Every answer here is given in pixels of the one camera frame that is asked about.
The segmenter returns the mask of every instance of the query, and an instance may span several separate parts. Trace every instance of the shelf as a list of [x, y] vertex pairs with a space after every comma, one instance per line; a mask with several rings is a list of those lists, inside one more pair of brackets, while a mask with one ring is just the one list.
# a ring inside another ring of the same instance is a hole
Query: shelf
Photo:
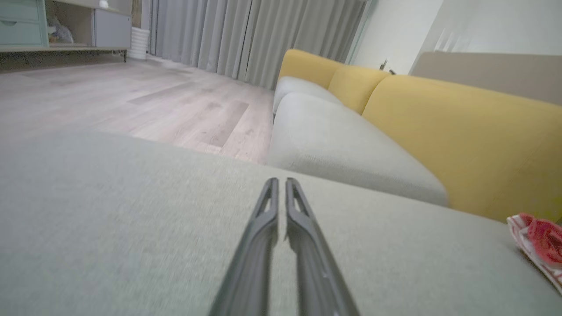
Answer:
[[38, 46], [0, 46], [0, 52], [56, 52], [56, 51], [124, 51], [130, 47], [90, 47], [90, 46], [66, 46], [66, 47], [38, 47]]
[[88, 47], [86, 43], [49, 43], [49, 47]]

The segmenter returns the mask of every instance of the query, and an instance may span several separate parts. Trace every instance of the gray fabric surface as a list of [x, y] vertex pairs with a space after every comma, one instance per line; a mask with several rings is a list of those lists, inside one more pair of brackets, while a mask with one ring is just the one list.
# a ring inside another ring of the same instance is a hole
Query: gray fabric surface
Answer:
[[[504, 224], [165, 144], [81, 134], [0, 153], [0, 314], [205, 315], [269, 177], [301, 182], [362, 315], [562, 310]], [[270, 314], [295, 315], [283, 202], [281, 210]]]
[[267, 164], [448, 205], [443, 184], [390, 137], [349, 108], [303, 93], [281, 100]]
[[308, 94], [309, 96], [315, 96], [322, 100], [326, 100], [332, 103], [339, 104], [343, 106], [343, 103], [331, 92], [322, 88], [321, 86], [300, 78], [295, 77], [283, 77], [277, 82], [277, 88], [275, 89], [275, 95], [273, 95], [273, 114], [277, 113], [277, 108], [281, 100], [292, 92], [301, 92]]

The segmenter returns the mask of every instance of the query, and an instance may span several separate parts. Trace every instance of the gray curtain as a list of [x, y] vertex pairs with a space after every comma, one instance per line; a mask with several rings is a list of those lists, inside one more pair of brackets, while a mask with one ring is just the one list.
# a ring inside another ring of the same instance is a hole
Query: gray curtain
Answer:
[[344, 61], [358, 0], [158, 0], [156, 56], [273, 89], [285, 51]]

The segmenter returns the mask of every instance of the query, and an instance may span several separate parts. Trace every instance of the sofa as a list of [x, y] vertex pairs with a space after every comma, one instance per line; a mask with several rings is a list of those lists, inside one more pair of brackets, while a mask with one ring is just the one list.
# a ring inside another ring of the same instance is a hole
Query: sofa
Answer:
[[562, 216], [562, 107], [291, 49], [267, 164], [504, 222]]
[[[209, 315], [265, 181], [296, 178], [361, 315], [552, 316], [562, 298], [506, 224], [317, 177], [103, 133], [0, 152], [2, 315]], [[269, 315], [298, 314], [279, 238]]]

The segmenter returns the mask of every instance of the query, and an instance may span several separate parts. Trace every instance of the yellow sofa backrest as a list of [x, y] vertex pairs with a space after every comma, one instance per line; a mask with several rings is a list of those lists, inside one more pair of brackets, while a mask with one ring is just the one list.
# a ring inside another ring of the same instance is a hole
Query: yellow sofa backrest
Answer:
[[279, 78], [292, 76], [326, 88], [359, 114], [363, 113], [377, 84], [389, 75], [380, 70], [346, 66], [298, 49], [285, 53], [279, 71]]
[[380, 70], [343, 66], [335, 71], [328, 91], [345, 106], [361, 114], [377, 84], [388, 76], [389, 73]]
[[291, 76], [314, 82], [328, 89], [334, 73], [344, 64], [298, 49], [289, 49], [279, 70], [279, 78]]
[[561, 106], [398, 75], [363, 117], [433, 172], [454, 209], [502, 222], [562, 216]]

